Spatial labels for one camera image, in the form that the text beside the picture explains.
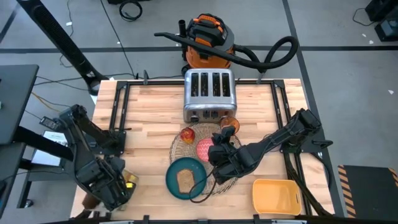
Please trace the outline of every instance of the blue plate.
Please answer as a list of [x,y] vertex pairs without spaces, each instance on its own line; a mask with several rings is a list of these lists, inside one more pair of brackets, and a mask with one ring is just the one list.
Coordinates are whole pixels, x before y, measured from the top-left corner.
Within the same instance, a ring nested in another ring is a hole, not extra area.
[[[177,173],[183,169],[189,169],[193,172],[193,178],[195,180],[195,184],[206,178],[206,170],[198,160],[191,157],[179,158],[176,161],[174,161],[167,169],[166,186],[169,189],[170,193],[176,198],[182,200],[188,200],[189,194],[181,194],[180,191],[178,190]],[[203,192],[205,187],[206,187],[206,181],[203,181],[200,184],[198,184],[192,190],[191,198],[195,198],[198,195],[200,195],[200,193]]]

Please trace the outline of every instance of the orange vacuum cleaner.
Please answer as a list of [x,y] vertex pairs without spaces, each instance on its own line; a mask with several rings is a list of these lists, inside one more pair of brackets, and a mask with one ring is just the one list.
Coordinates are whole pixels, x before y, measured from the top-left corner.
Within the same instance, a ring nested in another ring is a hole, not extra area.
[[[256,54],[247,47],[234,44],[232,30],[217,16],[200,14],[192,19],[188,27],[185,21],[178,22],[179,34],[167,32],[155,33],[156,37],[166,37],[181,44],[182,57],[188,65],[182,68],[182,74],[189,68],[229,68],[231,62],[259,70],[259,80],[267,69],[277,68],[290,61],[296,54],[299,42],[295,37],[287,36],[280,39],[270,49],[264,62],[260,62]],[[291,48],[285,57],[271,62],[277,49],[285,43],[291,43]],[[250,60],[237,57],[235,52],[242,52]]]

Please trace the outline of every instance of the concrete floor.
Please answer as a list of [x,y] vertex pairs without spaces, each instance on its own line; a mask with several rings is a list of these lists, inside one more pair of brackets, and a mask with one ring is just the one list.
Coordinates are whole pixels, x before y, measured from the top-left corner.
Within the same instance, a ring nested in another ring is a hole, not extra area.
[[[42,2],[70,32],[70,27],[65,25],[69,22],[67,0]],[[311,46],[398,45],[397,42],[380,42],[374,26],[363,27],[351,20],[355,9],[368,3],[369,0],[152,0],[142,3],[144,13],[136,22],[122,20],[116,6],[105,3],[105,7],[125,47],[175,47],[174,42],[154,37],[153,32],[178,32],[179,19],[188,21],[203,12],[223,18],[234,31],[235,42],[241,45],[273,45],[281,37],[297,32],[304,47],[302,54],[283,67],[269,70],[266,77],[302,78],[305,81],[310,107],[315,108],[312,102],[314,95],[325,136],[334,141],[329,152],[337,178],[336,167],[339,164],[398,170],[398,52],[367,48],[363,51],[337,51],[333,48],[328,51],[305,50],[305,47]],[[0,2],[0,30],[7,26],[16,4],[13,0]],[[287,5],[292,21],[285,13]],[[119,47],[118,40],[99,0],[70,0],[70,10],[75,29],[72,39],[76,44],[81,48],[103,48],[100,53],[85,53],[97,70],[103,74],[130,72],[123,53],[113,52]],[[358,19],[368,22],[364,12],[358,13]],[[22,49],[26,54],[8,53],[16,49]],[[73,68],[60,66],[59,53],[40,53],[46,50],[51,52],[51,49],[54,49],[51,41],[19,9],[6,35],[0,35],[0,64],[37,64],[40,66],[38,75],[53,80],[78,77]],[[135,52],[128,52],[127,56],[134,72],[142,73],[146,69],[150,77],[178,75],[184,65],[180,52],[132,51]],[[264,58],[267,51],[255,53]],[[282,57],[285,53],[277,52],[275,57]],[[231,69],[237,77],[254,78],[258,75],[256,70],[239,65],[233,65]],[[81,80],[68,84],[85,88]],[[86,91],[56,83],[37,86],[33,92],[57,103],[84,105],[89,115],[95,107]],[[35,98],[29,99],[26,110],[40,117],[57,115]],[[45,130],[38,124],[37,118],[27,113],[21,124],[39,134]],[[32,150],[27,150],[25,156],[31,155]],[[36,182],[29,195],[35,205],[28,209],[16,209],[22,181],[23,177],[18,176],[0,223],[15,223],[15,220],[18,223],[43,223],[69,217],[75,191],[72,181]]]

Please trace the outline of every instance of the wicker placemat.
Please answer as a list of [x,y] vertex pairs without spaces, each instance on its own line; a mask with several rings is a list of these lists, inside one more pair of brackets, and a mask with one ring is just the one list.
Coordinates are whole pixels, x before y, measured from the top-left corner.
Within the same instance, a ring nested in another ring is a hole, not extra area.
[[[209,174],[213,170],[213,166],[209,162],[204,162],[198,158],[197,144],[202,139],[212,137],[213,133],[220,133],[221,128],[218,124],[209,124],[209,123],[197,123],[191,125],[189,128],[193,129],[193,131],[195,132],[195,140],[193,141],[192,144],[187,144],[183,140],[181,140],[180,134],[178,134],[175,137],[172,146],[170,148],[170,163],[181,157],[192,157],[200,161],[205,167],[206,173]],[[237,148],[241,147],[241,143],[239,142],[239,139],[236,136],[232,136],[230,142],[233,142],[234,146]],[[221,185],[216,184],[216,187],[212,194],[220,194],[222,192],[227,191],[235,184],[236,181],[237,178],[231,178]],[[210,190],[214,182],[215,178],[213,177],[213,175],[211,175],[207,179],[206,187],[203,190],[202,195],[208,195],[210,193]]]

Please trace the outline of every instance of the butcher block tabletop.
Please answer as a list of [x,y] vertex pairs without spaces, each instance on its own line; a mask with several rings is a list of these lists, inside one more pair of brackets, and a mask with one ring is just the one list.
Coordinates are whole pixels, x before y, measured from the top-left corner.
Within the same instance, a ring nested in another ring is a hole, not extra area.
[[[306,109],[300,79],[285,79],[284,82],[291,113]],[[93,122],[102,129],[109,128],[116,83],[101,82]],[[151,220],[252,219],[256,214],[252,204],[253,182],[256,179],[287,179],[283,155],[278,151],[268,152],[253,173],[238,179],[225,193],[212,195],[200,204],[175,198],[167,190],[165,174],[170,165],[172,142],[180,130],[188,126],[183,121],[183,93],[183,85],[131,87],[124,125],[131,129],[127,131],[126,148],[121,158],[126,161],[126,169],[139,177],[139,182],[126,209],[112,212],[113,220],[142,220],[144,215],[149,215]],[[285,123],[281,93],[279,90],[277,93]],[[119,99],[115,127],[119,124],[123,95],[124,90]],[[236,118],[240,123],[236,135],[242,144],[258,142],[277,130],[270,85],[237,85],[236,95]],[[307,187],[323,207],[333,213],[323,165],[306,153],[301,154],[301,160]],[[84,191],[77,187],[71,217],[83,210],[84,196]],[[260,218],[291,217],[260,214]]]

